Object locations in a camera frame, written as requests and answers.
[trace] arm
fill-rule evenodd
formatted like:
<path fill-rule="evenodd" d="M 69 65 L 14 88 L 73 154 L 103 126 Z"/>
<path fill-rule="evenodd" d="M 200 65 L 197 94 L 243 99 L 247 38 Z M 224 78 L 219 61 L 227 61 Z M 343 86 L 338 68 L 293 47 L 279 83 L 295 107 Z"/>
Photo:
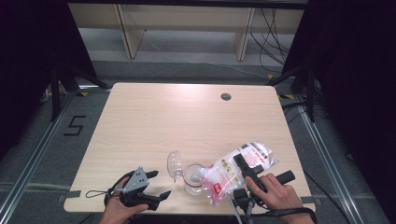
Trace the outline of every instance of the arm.
<path fill-rule="evenodd" d="M 290 185 L 282 185 L 273 174 L 260 177 L 260 181 L 267 188 L 262 191 L 250 178 L 246 178 L 247 186 L 257 195 L 270 209 L 289 209 L 303 207 L 303 203 L 297 196 L 294 188 Z M 314 223 L 309 214 L 295 214 L 280 218 L 284 223 Z"/>
<path fill-rule="evenodd" d="M 119 186 L 123 186 L 127 180 L 128 177 L 121 180 Z M 105 212 L 102 214 L 102 218 L 99 221 L 100 224 L 122 224 L 125 223 L 129 217 L 149 209 L 149 206 L 146 204 L 139 204 L 135 207 L 125 207 L 121 203 L 119 195 L 119 192 L 114 192 L 108 200 Z"/>

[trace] light wood table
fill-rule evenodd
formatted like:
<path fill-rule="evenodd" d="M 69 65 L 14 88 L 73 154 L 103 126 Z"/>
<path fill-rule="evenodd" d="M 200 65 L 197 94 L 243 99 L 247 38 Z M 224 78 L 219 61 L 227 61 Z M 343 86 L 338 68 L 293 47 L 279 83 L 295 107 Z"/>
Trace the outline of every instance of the light wood table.
<path fill-rule="evenodd" d="M 223 93 L 231 100 L 221 98 Z M 158 170 L 145 193 L 172 190 L 155 214 L 232 215 L 228 200 L 211 205 L 205 194 L 191 196 L 182 178 L 174 183 L 167 171 L 169 152 L 178 150 L 184 164 L 205 166 L 247 142 L 273 150 L 277 164 L 268 172 L 292 170 L 300 197 L 309 197 L 304 173 L 276 91 L 266 86 L 118 83 L 114 85 L 93 133 L 68 198 L 68 212 L 103 212 L 104 196 L 86 198 L 89 190 L 107 190 L 122 175 L 142 166 Z M 315 206 L 305 204 L 315 210 Z M 264 212 L 255 208 L 254 212 Z"/>

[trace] gray carpet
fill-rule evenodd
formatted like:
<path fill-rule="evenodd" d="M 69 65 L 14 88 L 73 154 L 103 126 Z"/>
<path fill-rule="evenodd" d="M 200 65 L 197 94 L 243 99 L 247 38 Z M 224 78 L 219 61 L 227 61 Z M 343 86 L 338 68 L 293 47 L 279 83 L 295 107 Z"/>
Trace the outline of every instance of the gray carpet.
<path fill-rule="evenodd" d="M 120 63 L 93 62 L 95 70 L 101 80 L 107 84 L 119 81 L 127 82 L 170 82 L 170 83 L 216 83 L 235 85 L 263 85 L 267 81 L 260 76 L 241 73 L 231 68 L 210 64 L 190 63 Z M 266 72 L 260 66 L 236 66 L 240 70 L 260 73 L 264 77 Z M 79 79 L 80 84 L 89 82 Z M 290 93 L 292 79 L 277 85 L 279 94 Z M 93 130 L 106 103 L 108 92 L 89 91 L 86 97 L 75 96 L 70 106 L 66 108 L 64 118 L 49 144 L 44 158 L 38 166 L 28 189 L 23 194 L 19 205 L 8 223 L 79 223 L 88 214 L 67 213 L 63 209 L 62 200 L 67 189 L 71 186 L 78 167 L 84 156 L 85 149 L 90 142 Z M 282 105 L 295 102 L 281 100 Z M 316 124 L 326 147 L 346 181 L 347 188 L 353 194 L 359 211 L 365 223 L 389 223 L 379 207 L 375 197 L 361 177 L 353 161 L 345 157 L 347 149 L 343 141 L 332 126 L 331 118 L 321 105 L 315 105 Z M 12 148 L 0 162 L 0 201 L 7 196 L 10 183 L 17 180 L 21 171 L 35 150 L 40 137 L 50 123 L 50 101 L 43 103 L 21 138 L 21 142 Z M 332 182 L 318 156 L 315 145 L 305 128 L 297 107 L 286 114 L 290 122 L 290 132 L 297 148 L 303 168 L 339 203 Z M 74 116 L 85 116 L 76 119 L 74 124 L 83 125 L 80 135 L 65 136 L 65 133 L 76 133 L 77 129 L 69 128 Z M 321 189 L 307 178 L 309 188 L 317 199 L 317 216 L 319 223 L 346 223 L 334 204 L 325 196 Z M 100 214 L 95 214 L 84 223 L 97 223 Z M 193 223 L 201 223 L 204 217 L 185 217 Z M 180 218 L 166 217 L 164 223 L 174 223 Z M 153 223 L 154 217 L 143 217 L 135 223 Z M 235 218 L 224 217 L 218 223 L 234 223 Z M 256 218 L 255 223 L 279 223 L 273 218 Z"/>

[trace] red label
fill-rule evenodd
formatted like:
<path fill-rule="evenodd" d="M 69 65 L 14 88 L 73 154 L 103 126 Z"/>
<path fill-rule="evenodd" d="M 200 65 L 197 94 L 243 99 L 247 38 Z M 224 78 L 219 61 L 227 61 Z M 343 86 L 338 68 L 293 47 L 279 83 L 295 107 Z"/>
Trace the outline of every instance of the red label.
<path fill-rule="evenodd" d="M 220 194 L 220 192 L 221 192 L 221 185 L 220 185 L 219 183 L 215 184 L 214 189 L 215 189 L 215 192 L 216 192 L 217 194 Z"/>

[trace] plastic bag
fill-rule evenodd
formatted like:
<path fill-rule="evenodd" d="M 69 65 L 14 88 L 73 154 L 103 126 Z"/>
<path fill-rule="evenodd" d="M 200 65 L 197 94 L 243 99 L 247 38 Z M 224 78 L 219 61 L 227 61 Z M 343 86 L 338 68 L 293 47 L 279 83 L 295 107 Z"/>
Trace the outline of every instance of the plastic bag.
<path fill-rule="evenodd" d="M 250 168 L 261 165 L 268 170 L 274 164 L 272 151 L 261 142 L 246 143 L 225 157 L 215 161 L 210 167 L 202 168 L 202 185 L 210 202 L 218 204 L 235 189 L 245 185 L 245 179 L 234 156 L 241 154 Z"/>

